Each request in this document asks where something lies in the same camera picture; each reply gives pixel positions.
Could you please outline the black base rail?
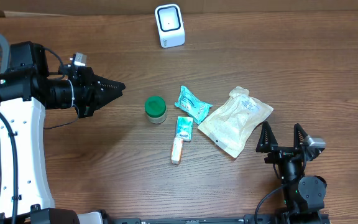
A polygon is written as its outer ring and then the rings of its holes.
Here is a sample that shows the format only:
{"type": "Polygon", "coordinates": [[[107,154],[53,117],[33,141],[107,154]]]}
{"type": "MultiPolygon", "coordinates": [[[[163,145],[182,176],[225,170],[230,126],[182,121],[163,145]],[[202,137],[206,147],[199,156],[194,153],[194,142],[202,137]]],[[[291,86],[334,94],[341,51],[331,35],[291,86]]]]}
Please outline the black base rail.
{"type": "MultiPolygon", "coordinates": [[[[296,218],[288,223],[322,223],[330,224],[328,215],[321,215],[321,219],[318,221],[318,217],[310,216],[309,219],[302,220],[296,218]]],[[[166,218],[166,219],[140,219],[140,218],[115,218],[111,219],[109,223],[113,224],[254,224],[254,215],[244,215],[243,217],[226,217],[226,218],[166,218]]],[[[273,224],[284,223],[274,215],[257,215],[257,223],[261,224],[273,224]]]]}

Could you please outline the orange white tissue pack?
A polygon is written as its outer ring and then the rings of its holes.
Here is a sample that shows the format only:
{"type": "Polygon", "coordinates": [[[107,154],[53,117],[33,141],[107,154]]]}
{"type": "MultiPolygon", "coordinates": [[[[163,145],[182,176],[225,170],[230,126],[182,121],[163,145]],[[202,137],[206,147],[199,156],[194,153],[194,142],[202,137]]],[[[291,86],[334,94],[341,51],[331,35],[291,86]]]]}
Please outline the orange white tissue pack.
{"type": "Polygon", "coordinates": [[[182,149],[183,149],[183,139],[174,138],[173,145],[172,145],[172,153],[171,153],[172,164],[179,165],[181,161],[182,149]]]}

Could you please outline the blue Kleenex tissue pack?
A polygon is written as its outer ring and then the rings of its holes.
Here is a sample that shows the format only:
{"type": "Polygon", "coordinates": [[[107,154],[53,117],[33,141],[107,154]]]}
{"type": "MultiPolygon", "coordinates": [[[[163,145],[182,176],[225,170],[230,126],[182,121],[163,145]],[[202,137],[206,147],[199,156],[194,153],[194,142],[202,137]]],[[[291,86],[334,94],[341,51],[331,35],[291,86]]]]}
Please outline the blue Kleenex tissue pack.
{"type": "Polygon", "coordinates": [[[177,128],[176,128],[175,137],[190,142],[192,140],[192,132],[193,132],[193,118],[187,116],[179,116],[177,118],[177,128]]]}

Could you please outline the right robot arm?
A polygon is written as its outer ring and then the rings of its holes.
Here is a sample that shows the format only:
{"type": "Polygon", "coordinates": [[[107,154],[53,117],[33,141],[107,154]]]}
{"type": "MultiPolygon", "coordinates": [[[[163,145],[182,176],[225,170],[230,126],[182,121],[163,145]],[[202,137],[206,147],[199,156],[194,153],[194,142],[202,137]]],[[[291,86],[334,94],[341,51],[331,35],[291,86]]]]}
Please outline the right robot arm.
{"type": "Polygon", "coordinates": [[[258,203],[254,223],[260,221],[262,204],[279,191],[283,192],[285,207],[269,217],[270,223],[329,223],[329,216],[320,213],[324,208],[327,183],[321,176],[305,174],[307,163],[316,159],[325,147],[323,139],[310,136],[300,124],[294,125],[293,146],[279,146],[269,123],[262,123],[255,151],[267,154],[264,162],[273,165],[281,185],[258,203]]]}

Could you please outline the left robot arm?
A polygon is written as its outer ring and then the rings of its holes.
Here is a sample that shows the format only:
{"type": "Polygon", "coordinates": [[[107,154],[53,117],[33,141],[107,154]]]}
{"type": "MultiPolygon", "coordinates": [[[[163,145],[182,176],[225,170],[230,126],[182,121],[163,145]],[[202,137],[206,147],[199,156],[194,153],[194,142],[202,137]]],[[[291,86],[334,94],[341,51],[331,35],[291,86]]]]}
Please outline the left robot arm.
{"type": "Polygon", "coordinates": [[[0,74],[0,223],[111,223],[104,210],[77,214],[55,206],[45,168],[44,121],[47,110],[57,109],[90,117],[121,97],[125,84],[96,75],[80,53],[50,73],[47,52],[33,42],[13,44],[10,64],[0,74]]]}

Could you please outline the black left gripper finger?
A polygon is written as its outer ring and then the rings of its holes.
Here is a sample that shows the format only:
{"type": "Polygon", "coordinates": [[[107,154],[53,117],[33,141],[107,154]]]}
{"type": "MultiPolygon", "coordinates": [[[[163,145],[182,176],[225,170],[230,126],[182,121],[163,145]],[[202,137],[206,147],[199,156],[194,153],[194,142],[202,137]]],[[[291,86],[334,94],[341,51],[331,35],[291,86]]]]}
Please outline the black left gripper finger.
{"type": "Polygon", "coordinates": [[[123,95],[125,85],[96,86],[94,88],[95,110],[99,110],[123,95]]]}
{"type": "Polygon", "coordinates": [[[98,76],[96,74],[94,74],[92,76],[93,79],[93,85],[94,88],[96,90],[102,90],[102,89],[107,89],[107,90],[124,90],[125,89],[125,84],[122,82],[117,82],[114,80],[109,80],[107,78],[98,76]]]}

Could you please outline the white barcode scanner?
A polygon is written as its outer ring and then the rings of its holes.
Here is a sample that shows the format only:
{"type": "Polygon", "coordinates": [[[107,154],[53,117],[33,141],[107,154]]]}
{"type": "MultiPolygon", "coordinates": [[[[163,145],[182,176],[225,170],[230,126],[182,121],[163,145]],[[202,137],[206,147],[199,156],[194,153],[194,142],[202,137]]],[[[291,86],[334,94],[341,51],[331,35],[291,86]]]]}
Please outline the white barcode scanner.
{"type": "Polygon", "coordinates": [[[181,9],[177,4],[165,4],[155,9],[160,45],[162,48],[177,47],[185,43],[185,28],[181,9]]]}

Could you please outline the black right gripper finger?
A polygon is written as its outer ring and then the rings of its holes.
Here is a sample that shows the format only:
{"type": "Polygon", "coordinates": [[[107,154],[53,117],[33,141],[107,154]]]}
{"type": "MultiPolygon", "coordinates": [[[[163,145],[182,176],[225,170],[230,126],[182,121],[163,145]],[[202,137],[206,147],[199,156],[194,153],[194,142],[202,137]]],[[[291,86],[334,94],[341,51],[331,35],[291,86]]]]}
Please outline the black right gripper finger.
{"type": "Polygon", "coordinates": [[[268,121],[262,123],[260,138],[256,147],[256,152],[270,153],[278,148],[277,140],[272,132],[268,121]]]}
{"type": "Polygon", "coordinates": [[[307,136],[308,136],[307,133],[304,131],[304,129],[301,127],[301,125],[299,123],[296,123],[294,125],[294,142],[293,142],[293,146],[295,148],[299,149],[307,136]]]}

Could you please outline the green lid jar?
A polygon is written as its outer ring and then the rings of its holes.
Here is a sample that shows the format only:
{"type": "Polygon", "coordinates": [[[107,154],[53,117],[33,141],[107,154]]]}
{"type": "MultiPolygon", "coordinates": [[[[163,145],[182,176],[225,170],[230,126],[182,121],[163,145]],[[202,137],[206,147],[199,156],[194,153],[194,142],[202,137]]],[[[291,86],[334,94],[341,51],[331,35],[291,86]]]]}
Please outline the green lid jar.
{"type": "Polygon", "coordinates": [[[151,96],[145,101],[145,113],[153,124],[160,124],[167,118],[167,106],[160,96],[151,96]]]}

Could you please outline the teal tissue pack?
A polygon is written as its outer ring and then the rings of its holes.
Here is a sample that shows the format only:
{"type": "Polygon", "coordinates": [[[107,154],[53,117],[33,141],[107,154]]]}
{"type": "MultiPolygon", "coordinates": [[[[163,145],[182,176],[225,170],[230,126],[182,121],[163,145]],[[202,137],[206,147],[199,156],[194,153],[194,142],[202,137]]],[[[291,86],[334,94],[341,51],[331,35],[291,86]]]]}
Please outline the teal tissue pack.
{"type": "Polygon", "coordinates": [[[175,106],[194,119],[196,124],[201,122],[207,117],[211,104],[199,100],[186,86],[181,86],[180,95],[175,106]]]}

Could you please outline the beige plastic pouch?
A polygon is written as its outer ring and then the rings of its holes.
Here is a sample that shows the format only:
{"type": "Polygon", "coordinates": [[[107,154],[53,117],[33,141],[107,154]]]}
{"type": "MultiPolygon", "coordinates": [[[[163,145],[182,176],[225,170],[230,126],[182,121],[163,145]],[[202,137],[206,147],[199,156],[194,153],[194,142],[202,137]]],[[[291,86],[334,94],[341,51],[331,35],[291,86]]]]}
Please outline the beige plastic pouch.
{"type": "Polygon", "coordinates": [[[270,105],[237,86],[230,91],[225,104],[202,121],[198,129],[231,157],[237,158],[253,130],[272,112],[270,105]]]}

